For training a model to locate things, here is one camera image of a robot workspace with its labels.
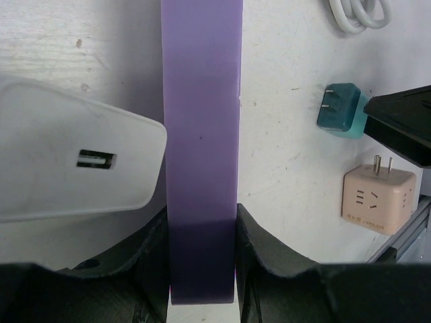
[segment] white charger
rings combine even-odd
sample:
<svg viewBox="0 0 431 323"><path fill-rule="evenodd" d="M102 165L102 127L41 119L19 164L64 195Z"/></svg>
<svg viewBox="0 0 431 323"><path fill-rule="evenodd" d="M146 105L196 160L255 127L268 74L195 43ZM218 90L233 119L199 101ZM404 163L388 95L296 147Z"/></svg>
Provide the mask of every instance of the white charger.
<svg viewBox="0 0 431 323"><path fill-rule="evenodd" d="M0 221L138 209L166 129L45 83L0 76Z"/></svg>

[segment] scuff mark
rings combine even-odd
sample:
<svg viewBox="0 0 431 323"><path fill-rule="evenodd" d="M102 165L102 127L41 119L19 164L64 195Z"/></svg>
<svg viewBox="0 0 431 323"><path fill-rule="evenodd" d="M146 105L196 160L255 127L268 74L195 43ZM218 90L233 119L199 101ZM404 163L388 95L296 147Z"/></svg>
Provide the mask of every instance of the scuff mark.
<svg viewBox="0 0 431 323"><path fill-rule="evenodd" d="M94 58L97 60L97 63L100 64L101 67L103 67L104 69L109 69L105 63L103 63L102 59L99 57L99 55L97 53L94 53Z"/></svg>
<svg viewBox="0 0 431 323"><path fill-rule="evenodd" d="M85 84L85 83L81 84L81 91L87 92L89 89L90 87L88 86L88 84Z"/></svg>
<svg viewBox="0 0 431 323"><path fill-rule="evenodd" d="M297 160L300 155L301 155L301 153L299 152L294 157L289 158L288 161L290 162L292 160Z"/></svg>

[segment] black plastic part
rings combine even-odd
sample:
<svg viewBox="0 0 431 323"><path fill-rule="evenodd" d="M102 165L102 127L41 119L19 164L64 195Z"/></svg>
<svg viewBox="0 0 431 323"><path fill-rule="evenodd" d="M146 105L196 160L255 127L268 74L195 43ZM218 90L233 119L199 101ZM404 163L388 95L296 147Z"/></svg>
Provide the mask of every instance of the black plastic part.
<svg viewBox="0 0 431 323"><path fill-rule="evenodd" d="M165 322L168 265L163 210L72 270L0 265L0 322ZM262 229L242 205L236 272L242 323L431 322L431 266L321 265Z"/></svg>
<svg viewBox="0 0 431 323"><path fill-rule="evenodd" d="M365 133L421 168L431 168L431 86L372 98Z"/></svg>
<svg viewBox="0 0 431 323"><path fill-rule="evenodd" d="M160 323L169 298L166 209L74 269L0 266L2 323Z"/></svg>
<svg viewBox="0 0 431 323"><path fill-rule="evenodd" d="M394 247L388 247L375 261L377 264L396 264L398 250Z"/></svg>

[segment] white surface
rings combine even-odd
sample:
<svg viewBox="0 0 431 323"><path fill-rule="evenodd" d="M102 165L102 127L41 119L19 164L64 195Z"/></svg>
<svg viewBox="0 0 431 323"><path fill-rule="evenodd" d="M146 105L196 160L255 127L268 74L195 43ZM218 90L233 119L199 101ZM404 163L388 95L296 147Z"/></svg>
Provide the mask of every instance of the white surface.
<svg viewBox="0 0 431 323"><path fill-rule="evenodd" d="M166 147L162 124L7 76L0 116L0 221L140 209L151 200ZM113 154L110 168L77 167L83 149Z"/></svg>
<svg viewBox="0 0 431 323"><path fill-rule="evenodd" d="M161 120L158 1L3 0L0 70ZM238 198L264 228L317 261L362 262L387 239L341 219L341 186L374 154L393 154L315 123L328 83L353 82L373 95L431 83L431 2L393 5L386 28L350 37L334 28L327 0L244 2ZM395 158L394 167L402 163ZM420 179L419 169L404 166ZM139 229L163 204L160 185L142 211L0 225L0 261L74 266ZM229 317L229 306L170 308L169 322L239 322L238 304L230 306Z"/></svg>

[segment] white cable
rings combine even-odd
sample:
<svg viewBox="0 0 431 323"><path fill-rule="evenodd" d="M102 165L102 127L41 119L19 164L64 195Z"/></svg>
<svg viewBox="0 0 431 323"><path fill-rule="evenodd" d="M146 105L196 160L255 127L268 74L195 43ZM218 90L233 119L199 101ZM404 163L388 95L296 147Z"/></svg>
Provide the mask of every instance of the white cable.
<svg viewBox="0 0 431 323"><path fill-rule="evenodd" d="M380 1L383 19L373 18L376 2ZM329 0L339 27L348 34L359 34L366 28L380 29L391 22L393 9L391 0Z"/></svg>

